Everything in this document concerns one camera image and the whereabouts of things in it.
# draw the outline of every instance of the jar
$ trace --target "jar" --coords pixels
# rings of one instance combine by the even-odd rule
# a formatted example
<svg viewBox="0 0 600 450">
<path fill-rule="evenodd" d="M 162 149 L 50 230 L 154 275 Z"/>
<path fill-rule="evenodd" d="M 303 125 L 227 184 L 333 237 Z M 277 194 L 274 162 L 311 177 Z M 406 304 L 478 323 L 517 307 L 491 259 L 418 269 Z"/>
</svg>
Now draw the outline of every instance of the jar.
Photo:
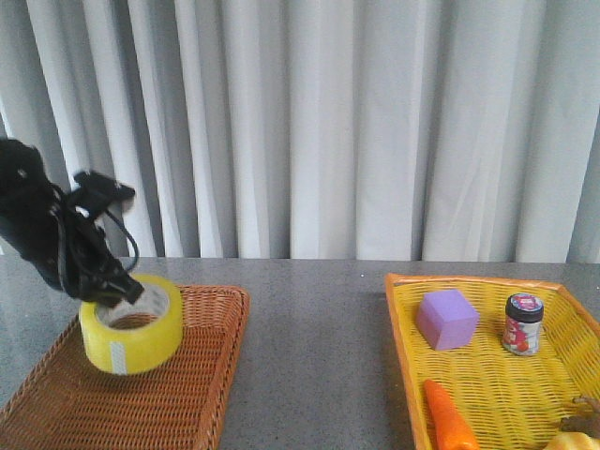
<svg viewBox="0 0 600 450">
<path fill-rule="evenodd" d="M 506 323 L 502 344 L 519 356 L 537 353 L 544 317 L 544 303 L 530 293 L 516 293 L 506 300 Z"/>
</svg>

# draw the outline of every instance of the yellow wicker tray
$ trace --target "yellow wicker tray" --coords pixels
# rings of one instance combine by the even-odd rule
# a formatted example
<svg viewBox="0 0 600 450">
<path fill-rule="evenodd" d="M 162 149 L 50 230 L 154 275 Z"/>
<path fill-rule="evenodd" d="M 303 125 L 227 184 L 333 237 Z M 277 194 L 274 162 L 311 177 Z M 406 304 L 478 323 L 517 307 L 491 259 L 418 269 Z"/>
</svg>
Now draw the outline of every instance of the yellow wicker tray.
<svg viewBox="0 0 600 450">
<path fill-rule="evenodd" d="M 579 395 L 600 398 L 600 325 L 562 285 L 489 277 L 385 279 L 390 317 L 417 450 L 436 448 L 423 392 L 443 384 L 483 450 L 540 450 L 576 412 Z M 459 289 L 480 313 L 471 343 L 436 352 L 415 324 L 423 294 Z M 516 356 L 502 346 L 506 298 L 533 293 L 545 304 L 540 352 Z"/>
</svg>

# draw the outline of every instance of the yellow fruit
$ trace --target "yellow fruit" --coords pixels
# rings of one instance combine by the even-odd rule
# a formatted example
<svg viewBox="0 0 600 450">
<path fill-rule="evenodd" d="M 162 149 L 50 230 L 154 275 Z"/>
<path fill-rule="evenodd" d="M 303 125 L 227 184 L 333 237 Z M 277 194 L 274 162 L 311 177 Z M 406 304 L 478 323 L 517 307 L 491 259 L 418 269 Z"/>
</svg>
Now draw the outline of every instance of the yellow fruit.
<svg viewBox="0 0 600 450">
<path fill-rule="evenodd" d="M 561 432 L 544 450 L 600 450 L 600 440 L 585 433 Z"/>
</svg>

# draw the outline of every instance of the jar lid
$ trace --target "jar lid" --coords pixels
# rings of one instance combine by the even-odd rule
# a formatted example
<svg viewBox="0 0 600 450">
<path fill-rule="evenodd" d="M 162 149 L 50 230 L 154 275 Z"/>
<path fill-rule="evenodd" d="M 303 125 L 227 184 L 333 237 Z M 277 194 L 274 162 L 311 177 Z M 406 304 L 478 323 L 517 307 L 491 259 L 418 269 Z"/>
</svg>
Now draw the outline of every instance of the jar lid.
<svg viewBox="0 0 600 450">
<path fill-rule="evenodd" d="M 540 322 L 544 317 L 544 302 L 530 293 L 515 293 L 506 301 L 506 315 L 517 322 Z"/>
</svg>

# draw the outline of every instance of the robotic arm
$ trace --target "robotic arm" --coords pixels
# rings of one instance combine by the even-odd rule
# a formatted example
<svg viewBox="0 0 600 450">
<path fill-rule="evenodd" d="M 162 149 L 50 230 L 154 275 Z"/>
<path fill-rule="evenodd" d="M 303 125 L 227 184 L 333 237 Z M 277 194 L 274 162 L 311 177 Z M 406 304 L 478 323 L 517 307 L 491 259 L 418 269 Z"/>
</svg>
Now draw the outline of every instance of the robotic arm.
<svg viewBox="0 0 600 450">
<path fill-rule="evenodd" d="M 129 276 L 139 252 L 125 227 L 108 210 L 135 191 L 96 172 L 75 175 L 79 187 L 65 193 L 48 180 L 39 151 L 0 139 L 0 235 L 32 263 L 46 283 L 73 298 L 114 307 L 133 304 L 142 285 Z M 111 254 L 96 219 L 106 213 L 135 250 L 130 267 Z"/>
</svg>

